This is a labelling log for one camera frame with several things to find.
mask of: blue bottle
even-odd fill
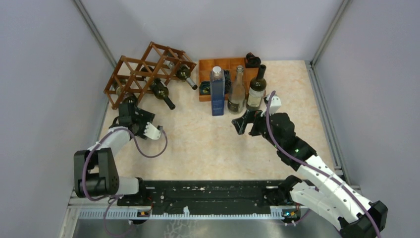
[[[210,73],[211,114],[222,116],[224,112],[224,72],[219,67],[213,67]]]

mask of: wooden tray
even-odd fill
[[[245,68],[245,58],[222,58],[222,59],[201,59],[198,61],[198,86],[201,85],[203,81],[210,80],[210,72],[214,66],[220,66],[222,69],[226,69],[230,73],[230,80],[235,81],[236,76],[236,67],[238,65],[242,65]],[[246,95],[245,98],[248,98],[248,91],[249,91],[249,84],[251,79],[255,78],[258,73],[258,68],[246,68],[244,71],[244,85]],[[199,100],[200,102],[209,102],[211,101],[211,95],[200,95],[199,93]]]

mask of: white wall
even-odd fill
[[[351,180],[419,237],[420,1],[355,0],[316,66]]]
[[[111,66],[72,1],[0,8],[0,237],[57,237]]]
[[[84,0],[116,59],[150,41],[194,60],[245,56],[311,60],[340,0]]]

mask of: beige table surface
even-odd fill
[[[267,93],[276,90],[282,101],[278,112],[289,115],[296,134],[333,168],[305,62],[263,63],[267,66]],[[195,82],[198,82],[197,71],[198,66],[191,76]],[[198,90],[194,91],[180,81],[171,81],[168,88],[176,105],[174,110],[171,111],[163,100],[152,94],[145,95],[139,104],[141,109],[156,114],[155,126],[163,126],[169,139],[166,151],[157,158],[148,159],[138,153],[133,141],[128,142],[115,158],[120,176],[156,180],[285,179],[290,174],[299,176],[281,162],[270,143],[261,136],[248,135],[251,124],[245,134],[236,133],[231,120],[243,113],[231,114],[225,103],[225,114],[213,117],[210,102],[199,102]],[[108,104],[101,137],[116,116],[118,110],[113,110]],[[138,141],[148,155],[158,153],[164,146],[163,136],[157,141],[140,138]]]

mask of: marble-patterned tabletop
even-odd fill
[[[282,107],[295,124],[296,134],[307,141],[333,168],[333,161],[322,128],[314,93],[304,61],[263,61],[267,66],[265,79],[267,93],[276,90]],[[191,78],[198,82],[198,67]],[[225,103],[223,116],[211,116],[210,102],[199,102],[198,90],[187,83],[171,81],[168,85],[170,98],[176,105],[170,110],[163,100],[146,94],[138,105],[156,114],[153,124],[162,125],[168,136],[168,147],[159,157],[148,159],[128,142],[115,157],[120,176],[141,177],[154,180],[217,180],[217,179],[285,179],[297,175],[283,164],[271,146],[261,136],[251,137],[248,132],[238,135],[231,121],[242,115],[233,115]],[[108,104],[101,137],[112,120],[118,116]],[[138,142],[148,155],[158,153],[164,146],[163,136],[157,140]]]

